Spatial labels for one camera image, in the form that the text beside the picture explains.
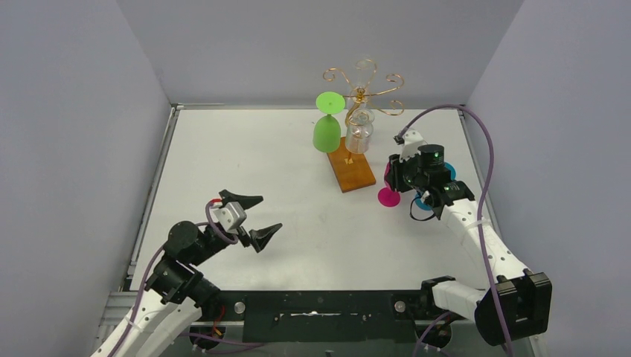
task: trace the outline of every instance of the gray wall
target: gray wall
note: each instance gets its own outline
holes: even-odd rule
[[[114,0],[0,1],[0,351],[86,356],[169,103]]]
[[[118,0],[174,103],[314,105],[360,54],[408,107],[464,103],[522,0]]]
[[[629,1],[526,0],[468,101],[503,238],[552,279],[553,356],[631,350],[630,33]]]

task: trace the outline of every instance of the white table surface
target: white table surface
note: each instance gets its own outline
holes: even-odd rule
[[[392,137],[419,110],[399,117],[377,113],[366,153],[377,184],[342,193],[327,156],[311,143],[322,116],[310,109],[182,110],[147,223],[132,289],[148,260],[182,220],[205,220],[205,203],[222,189],[262,195],[248,210],[244,228],[282,222],[265,250],[229,246],[199,270],[224,290],[419,289],[423,280],[452,275],[488,286],[483,271],[438,220],[408,216],[414,193],[395,208],[377,201],[388,156],[399,153]],[[344,113],[336,117],[342,122]],[[440,110],[414,128],[432,144],[476,198],[481,188],[455,110]],[[414,207],[416,216],[427,212]]]

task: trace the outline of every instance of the wooden base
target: wooden base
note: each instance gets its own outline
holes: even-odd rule
[[[373,171],[364,154],[351,154],[344,142],[345,138],[341,138],[338,149],[327,154],[342,193],[375,184]]]

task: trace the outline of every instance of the silver screw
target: silver screw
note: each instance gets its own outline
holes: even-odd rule
[[[406,303],[402,301],[397,301],[394,303],[394,311],[396,312],[405,312],[406,311]]]
[[[234,312],[236,312],[237,314],[243,314],[245,310],[246,310],[246,305],[242,303],[241,301],[239,301],[238,303],[234,305]]]

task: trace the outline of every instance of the pink disc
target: pink disc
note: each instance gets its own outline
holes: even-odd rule
[[[401,195],[393,190],[390,190],[387,187],[379,190],[379,194],[377,194],[377,198],[379,199],[379,203],[386,207],[394,207],[401,202]]]

